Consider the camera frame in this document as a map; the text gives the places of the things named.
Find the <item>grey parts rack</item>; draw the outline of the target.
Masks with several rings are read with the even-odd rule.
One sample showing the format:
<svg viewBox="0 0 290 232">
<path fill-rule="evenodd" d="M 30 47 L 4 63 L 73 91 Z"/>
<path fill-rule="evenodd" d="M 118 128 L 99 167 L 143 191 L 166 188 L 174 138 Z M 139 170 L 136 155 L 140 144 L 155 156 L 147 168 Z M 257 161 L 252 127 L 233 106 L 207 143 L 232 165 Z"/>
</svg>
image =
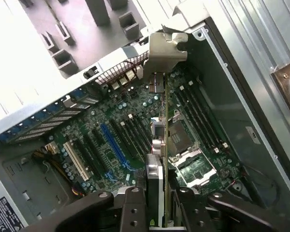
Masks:
<svg viewBox="0 0 290 232">
<path fill-rule="evenodd" d="M 63 49 L 82 70 L 118 48 L 132 42 L 119 18 L 131 13 L 139 28 L 145 27 L 132 0 L 113 10 L 111 0 L 103 0 L 110 23 L 97 26 L 85 0 L 18 0 L 35 27 L 49 55 Z"/>
</svg>

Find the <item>blue expansion slot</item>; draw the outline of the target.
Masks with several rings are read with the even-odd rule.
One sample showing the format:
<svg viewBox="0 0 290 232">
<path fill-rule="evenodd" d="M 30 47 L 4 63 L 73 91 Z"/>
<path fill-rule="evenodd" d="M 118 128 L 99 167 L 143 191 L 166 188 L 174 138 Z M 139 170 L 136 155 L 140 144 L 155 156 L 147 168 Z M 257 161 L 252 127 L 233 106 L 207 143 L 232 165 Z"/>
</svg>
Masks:
<svg viewBox="0 0 290 232">
<path fill-rule="evenodd" d="M 106 126 L 106 124 L 101 124 L 100 128 L 101 128 L 103 134 L 105 135 L 107 141 L 109 142 L 110 146 L 112 147 L 115 155 L 117 156 L 120 163 L 122 164 L 122 166 L 127 168 L 127 160 L 126 160 L 124 154 L 122 153 L 120 147 L 118 146 L 116 140 L 114 139 L 111 132 L 109 131 L 108 127 Z"/>
</svg>

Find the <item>metal socket cover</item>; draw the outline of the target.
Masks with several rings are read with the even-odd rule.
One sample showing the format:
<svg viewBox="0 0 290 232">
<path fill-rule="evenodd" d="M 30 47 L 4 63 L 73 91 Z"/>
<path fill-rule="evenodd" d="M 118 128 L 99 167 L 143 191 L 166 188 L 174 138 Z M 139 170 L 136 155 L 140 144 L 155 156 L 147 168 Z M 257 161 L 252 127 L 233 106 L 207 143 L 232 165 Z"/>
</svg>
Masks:
<svg viewBox="0 0 290 232">
<path fill-rule="evenodd" d="M 174 110 L 174 115 L 168 119 L 168 152 L 170 157 L 175 157 L 186 151 L 194 151 L 200 147 L 199 139 L 194 134 L 188 120 L 179 109 Z"/>
</svg>

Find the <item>black RAM slot row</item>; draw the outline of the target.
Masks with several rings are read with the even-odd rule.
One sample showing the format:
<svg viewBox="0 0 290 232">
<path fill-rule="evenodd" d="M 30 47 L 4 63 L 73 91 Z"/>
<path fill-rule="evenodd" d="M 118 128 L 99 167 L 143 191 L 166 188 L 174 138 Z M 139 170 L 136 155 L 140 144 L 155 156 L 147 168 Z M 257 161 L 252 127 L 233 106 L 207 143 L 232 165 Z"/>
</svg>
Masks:
<svg viewBox="0 0 290 232">
<path fill-rule="evenodd" d="M 174 88 L 175 96 L 198 135 L 201 147 L 218 154 L 229 153 L 228 139 L 200 92 L 199 86 L 192 81 L 183 81 L 174 84 Z"/>
<path fill-rule="evenodd" d="M 121 118 L 109 119 L 119 147 L 126 157 L 132 160 L 145 160 L 145 155 L 151 149 L 151 135 L 136 114 L 129 114 Z"/>
</svg>

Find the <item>CPU socket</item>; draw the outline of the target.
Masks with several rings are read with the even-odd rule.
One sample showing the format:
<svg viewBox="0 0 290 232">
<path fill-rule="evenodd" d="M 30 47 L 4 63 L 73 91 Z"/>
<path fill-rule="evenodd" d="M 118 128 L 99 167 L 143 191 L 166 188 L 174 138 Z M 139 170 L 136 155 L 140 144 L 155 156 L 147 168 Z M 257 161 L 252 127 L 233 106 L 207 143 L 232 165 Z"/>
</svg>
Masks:
<svg viewBox="0 0 290 232">
<path fill-rule="evenodd" d="M 203 154 L 188 158 L 175 173 L 179 185 L 186 187 L 202 187 L 218 177 L 216 169 Z"/>
</svg>

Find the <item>open black PC case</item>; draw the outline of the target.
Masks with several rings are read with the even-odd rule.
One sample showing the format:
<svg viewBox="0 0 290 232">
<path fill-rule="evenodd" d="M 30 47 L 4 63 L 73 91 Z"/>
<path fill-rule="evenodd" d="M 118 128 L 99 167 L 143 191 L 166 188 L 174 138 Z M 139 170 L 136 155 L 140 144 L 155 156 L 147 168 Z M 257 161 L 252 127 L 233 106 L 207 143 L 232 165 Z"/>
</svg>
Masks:
<svg viewBox="0 0 290 232">
<path fill-rule="evenodd" d="M 110 23 L 103 0 L 85 1 L 97 26 Z M 205 200 L 222 191 L 249 201 L 290 232 L 290 0 L 132 1 L 145 27 L 123 14 L 120 25 L 132 42 L 80 70 L 63 49 L 49 55 L 18 0 L 0 0 L 0 181 L 28 226 L 85 197 L 74 196 L 52 164 L 51 133 L 133 79 L 148 85 L 149 35 L 163 32 L 188 35 L 177 45 L 187 59 L 172 72 L 199 74 L 244 185 L 239 193 L 206 195 L 188 188 Z M 146 202 L 148 232 L 187 232 L 175 195 L 180 187 L 168 180 L 163 228 L 150 227 Z"/>
</svg>

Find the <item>green motherboard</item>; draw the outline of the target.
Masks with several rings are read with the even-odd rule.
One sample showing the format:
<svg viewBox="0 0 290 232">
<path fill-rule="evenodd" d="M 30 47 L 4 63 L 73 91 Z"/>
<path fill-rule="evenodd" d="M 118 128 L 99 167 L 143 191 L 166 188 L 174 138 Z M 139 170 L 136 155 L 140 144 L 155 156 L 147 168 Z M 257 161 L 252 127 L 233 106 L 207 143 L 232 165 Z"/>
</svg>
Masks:
<svg viewBox="0 0 290 232">
<path fill-rule="evenodd" d="M 190 69 L 184 67 L 176 68 L 170 74 L 170 80 L 168 81 L 168 88 L 170 90 L 168 98 L 168 119 L 174 115 L 175 109 L 179 109 L 185 116 L 184 111 L 181 109 L 181 104 L 175 96 L 174 88 L 174 84 L 183 81 L 192 81 L 199 86 L 199 89 L 201 88 L 202 80 L 198 73 L 193 73 Z M 120 87 L 117 90 L 109 91 L 106 98 L 98 105 L 90 107 L 79 116 L 69 119 L 51 133 L 46 150 L 54 154 L 52 164 L 65 177 L 74 196 L 80 198 L 100 189 L 117 194 L 121 187 L 132 186 L 142 187 L 146 191 L 146 157 L 143 161 L 132 160 L 126 157 L 120 148 L 127 160 L 127 168 L 123 167 L 103 134 L 100 125 L 106 124 L 119 146 L 116 135 L 109 125 L 109 119 L 136 114 L 140 117 L 142 124 L 148 129 L 152 137 L 150 123 L 158 120 L 160 100 L 153 93 L 149 93 L 148 89 L 149 86 L 147 84 L 140 80 L 133 79 L 131 84 Z M 189 120 L 188 124 L 192 127 L 194 134 L 197 135 Z M 108 168 L 107 173 L 102 170 L 102 167 L 94 159 L 91 150 L 87 144 L 85 144 L 83 140 L 83 135 L 85 134 L 89 135 L 98 149 Z M 100 180 L 95 177 L 94 173 L 85 163 L 81 153 L 75 147 L 74 140 L 76 139 L 80 140 L 91 156 L 94 165 L 101 175 Z M 63 147 L 63 144 L 66 142 L 70 142 L 71 145 L 73 145 L 75 152 L 85 165 L 86 170 L 90 174 L 88 181 L 82 179 Z M 177 186 L 180 186 L 176 179 L 176 169 L 188 158 L 192 158 L 198 154 L 203 154 L 209 160 L 210 164 L 216 169 L 218 175 L 215 180 L 210 181 L 210 183 L 205 186 L 193 187 L 201 195 L 206 195 L 215 190 L 223 190 L 230 193 L 239 193 L 243 190 L 244 185 L 241 181 L 241 166 L 231 146 L 227 154 L 207 151 L 201 147 L 201 144 L 197 150 L 186 151 L 175 157 L 170 157 L 168 152 L 168 180 L 174 181 Z"/>
</svg>

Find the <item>long black expansion slot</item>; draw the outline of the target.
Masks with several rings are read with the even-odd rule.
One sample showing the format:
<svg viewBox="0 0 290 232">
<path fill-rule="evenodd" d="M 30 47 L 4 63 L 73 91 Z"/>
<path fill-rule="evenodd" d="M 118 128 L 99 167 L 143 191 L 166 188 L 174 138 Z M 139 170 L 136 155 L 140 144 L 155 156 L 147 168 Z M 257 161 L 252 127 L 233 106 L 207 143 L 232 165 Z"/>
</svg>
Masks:
<svg viewBox="0 0 290 232">
<path fill-rule="evenodd" d="M 85 163 L 87 164 L 89 169 L 94 173 L 95 177 L 98 180 L 100 180 L 101 175 L 100 175 L 98 169 L 96 168 L 96 166 L 94 165 L 93 160 L 91 159 L 91 156 L 89 155 L 89 153 L 85 149 L 84 145 L 78 139 L 74 140 L 74 144 L 75 144 L 75 147 L 78 149 L 78 151 L 81 153 L 81 155 L 84 158 Z"/>
<path fill-rule="evenodd" d="M 94 156 L 94 159 L 99 163 L 99 165 L 102 167 L 102 170 L 107 173 L 108 172 L 108 168 L 105 165 L 98 149 L 96 148 L 96 146 L 94 145 L 94 143 L 92 142 L 92 140 L 90 139 L 88 134 L 83 135 L 83 140 L 85 142 L 85 144 L 87 144 L 87 146 L 89 147 L 89 149 L 91 150 L 92 155 Z"/>
</svg>

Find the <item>grey power supply unit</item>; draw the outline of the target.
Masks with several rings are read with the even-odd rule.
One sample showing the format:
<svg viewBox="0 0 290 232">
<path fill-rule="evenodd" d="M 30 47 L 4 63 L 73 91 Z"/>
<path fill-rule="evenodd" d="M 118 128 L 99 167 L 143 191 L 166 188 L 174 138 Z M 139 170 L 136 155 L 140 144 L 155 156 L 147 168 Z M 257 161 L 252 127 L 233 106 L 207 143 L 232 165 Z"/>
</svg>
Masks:
<svg viewBox="0 0 290 232">
<path fill-rule="evenodd" d="M 19 232 L 28 223 L 0 181 L 0 232 Z"/>
</svg>

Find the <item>white expansion slot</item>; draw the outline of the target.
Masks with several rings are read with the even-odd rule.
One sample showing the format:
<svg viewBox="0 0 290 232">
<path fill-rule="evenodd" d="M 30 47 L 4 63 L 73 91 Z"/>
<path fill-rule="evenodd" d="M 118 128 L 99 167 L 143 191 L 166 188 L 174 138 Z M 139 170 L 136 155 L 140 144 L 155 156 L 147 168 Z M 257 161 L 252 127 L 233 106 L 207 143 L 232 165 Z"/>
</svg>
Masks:
<svg viewBox="0 0 290 232">
<path fill-rule="evenodd" d="M 90 174 L 86 170 L 85 165 L 81 161 L 78 154 L 75 152 L 73 145 L 71 145 L 70 142 L 66 142 L 63 144 L 63 147 L 65 148 L 66 152 L 68 153 L 69 157 L 71 158 L 73 164 L 75 165 L 76 169 L 78 170 L 80 176 L 84 181 L 88 181 L 90 178 Z"/>
</svg>

